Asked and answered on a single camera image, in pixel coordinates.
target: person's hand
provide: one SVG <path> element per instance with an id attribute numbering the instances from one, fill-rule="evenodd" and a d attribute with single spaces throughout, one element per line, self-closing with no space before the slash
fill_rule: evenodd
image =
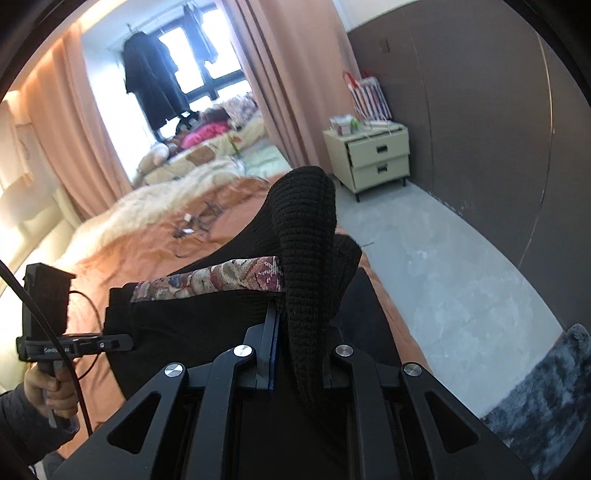
<path id="1" fill-rule="evenodd" d="M 35 365 L 27 370 L 23 387 L 29 403 L 44 417 L 49 415 L 50 410 L 64 419 L 69 419 L 78 412 L 74 382 L 65 367 L 60 368 L 53 378 Z M 47 402 L 43 399 L 43 390 L 47 391 Z"/>

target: silver bolt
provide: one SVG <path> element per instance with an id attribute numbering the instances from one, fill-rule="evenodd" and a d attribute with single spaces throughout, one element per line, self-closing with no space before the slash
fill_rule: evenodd
<path id="1" fill-rule="evenodd" d="M 423 373 L 423 369 L 421 368 L 421 365 L 406 364 L 404 365 L 404 373 L 410 375 L 411 377 L 418 377 Z"/>
<path id="2" fill-rule="evenodd" d="M 234 348 L 234 355 L 236 356 L 248 356 L 252 353 L 252 347 L 248 345 L 238 345 Z"/>
<path id="3" fill-rule="evenodd" d="M 353 355 L 353 347 L 350 345 L 339 345 L 335 348 L 335 352 L 338 356 L 351 356 Z"/>
<path id="4" fill-rule="evenodd" d="M 164 373 L 167 377 L 177 377 L 183 373 L 183 366 L 180 364 L 168 364 L 166 368 L 164 368 Z"/>

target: cream nightstand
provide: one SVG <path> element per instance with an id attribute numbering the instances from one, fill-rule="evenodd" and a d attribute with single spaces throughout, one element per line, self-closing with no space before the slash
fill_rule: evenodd
<path id="1" fill-rule="evenodd" d="M 391 180 L 410 175 L 408 129 L 394 124 L 390 129 L 373 130 L 339 137 L 334 130 L 324 132 L 333 173 L 355 194 Z"/>

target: cable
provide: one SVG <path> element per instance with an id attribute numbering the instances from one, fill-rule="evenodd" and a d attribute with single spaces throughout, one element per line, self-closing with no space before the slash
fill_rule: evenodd
<path id="1" fill-rule="evenodd" d="M 86 372 L 84 372 L 81 376 L 78 377 L 79 381 L 82 380 L 86 375 L 88 375 L 90 373 L 90 370 L 92 370 L 92 367 L 94 367 L 96 365 L 96 361 L 99 359 L 99 355 L 100 355 L 100 353 L 97 353 L 95 355 L 95 359 L 90 364 L 90 367 L 88 367 L 88 369 L 86 369 Z"/>
<path id="2" fill-rule="evenodd" d="M 83 296 L 83 297 L 84 297 L 86 300 L 88 300 L 88 303 L 90 303 L 90 306 L 92 307 L 92 310 L 93 310 L 93 311 L 94 311 L 94 313 L 95 313 L 96 324 L 97 324 L 97 326 L 98 326 L 98 328 L 99 328 L 99 332 L 101 332 L 101 331 L 102 331 L 102 329 L 103 329 L 103 326 L 102 326 L 102 324 L 100 323 L 100 314 L 99 314 L 99 309 L 98 309 L 98 308 L 96 308 L 95 302 L 93 302 L 93 301 L 90 299 L 90 297 L 89 297 L 89 296 L 88 296 L 86 293 L 84 293 L 84 292 L 81 292 L 81 291 L 79 291 L 79 290 L 70 290 L 70 291 L 69 291 L 69 294 L 70 294 L 70 295 L 72 295 L 73 293 L 76 293 L 76 294 L 78 294 L 78 295 L 82 295 L 82 296 Z M 92 370 L 92 368 L 93 368 L 93 367 L 96 365 L 96 361 L 99 359 L 99 355 L 100 355 L 100 353 L 97 353 L 97 354 L 95 355 L 95 359 L 92 361 L 92 363 L 91 363 L 90 367 L 88 367 L 88 369 L 86 370 L 86 372 L 84 372 L 84 373 L 83 373 L 81 376 L 79 376 L 79 377 L 78 377 L 78 380 L 79 380 L 79 381 L 80 381 L 80 380 L 82 380 L 82 379 L 83 379 L 83 378 L 84 378 L 86 375 L 88 375 L 88 374 L 90 373 L 90 371 Z"/>
<path id="3" fill-rule="evenodd" d="M 51 326 L 45 315 L 43 315 L 43 312 L 39 309 L 28 292 L 18 282 L 18 280 L 2 260 L 0 260 L 0 277 L 2 277 L 2 279 L 13 290 L 13 292 L 17 294 L 17 297 L 21 299 L 25 306 L 31 311 L 31 314 L 35 317 L 35 320 L 40 325 L 43 332 L 47 335 L 47 338 L 49 338 L 49 340 L 53 343 L 57 353 L 59 353 L 61 360 L 64 362 L 64 365 L 68 369 L 68 372 L 72 377 L 72 381 L 74 382 L 74 388 L 76 389 L 76 395 L 78 396 L 78 402 L 80 403 L 80 410 L 82 411 L 82 416 L 84 417 L 86 431 L 90 437 L 90 435 L 92 435 L 92 425 L 90 424 L 88 409 L 86 408 L 86 402 L 84 401 L 84 395 L 82 394 L 82 388 L 80 387 L 76 370 L 74 370 L 74 363 L 72 362 L 72 359 L 67 356 L 66 351 L 62 347 L 60 341 L 57 339 L 56 334 L 51 329 Z"/>
<path id="4" fill-rule="evenodd" d="M 95 313 L 95 317 L 96 317 L 96 324 L 97 324 L 97 327 L 99 328 L 99 333 L 100 333 L 100 332 L 102 331 L 102 329 L 103 329 L 103 326 L 102 326 L 102 324 L 101 324 L 101 322 L 100 322 L 100 314 L 99 314 L 99 309 L 98 309 L 98 308 L 96 308 L 96 305 L 95 305 L 95 303 L 94 303 L 94 302 L 93 302 L 93 301 L 90 299 L 90 297 L 89 297 L 89 296 L 88 296 L 86 293 L 84 293 L 84 292 L 81 292 L 81 291 L 79 291 L 79 290 L 70 290 L 68 293 L 69 293 L 70 295 L 72 295 L 73 293 L 76 293 L 76 294 L 78 294 L 78 295 L 82 295 L 82 296 L 83 296 L 83 297 L 84 297 L 86 300 L 88 300 L 88 303 L 90 303 L 90 306 L 92 307 L 92 310 L 93 310 L 93 311 L 94 311 L 94 313 Z"/>

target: shopping bag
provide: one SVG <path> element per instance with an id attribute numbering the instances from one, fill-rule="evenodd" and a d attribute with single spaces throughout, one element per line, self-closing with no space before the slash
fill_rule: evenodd
<path id="1" fill-rule="evenodd" d="M 355 109 L 362 119 L 392 119 L 392 113 L 390 113 L 390 108 L 376 77 L 367 77 L 357 81 L 349 72 L 343 72 L 343 78 L 353 95 Z"/>

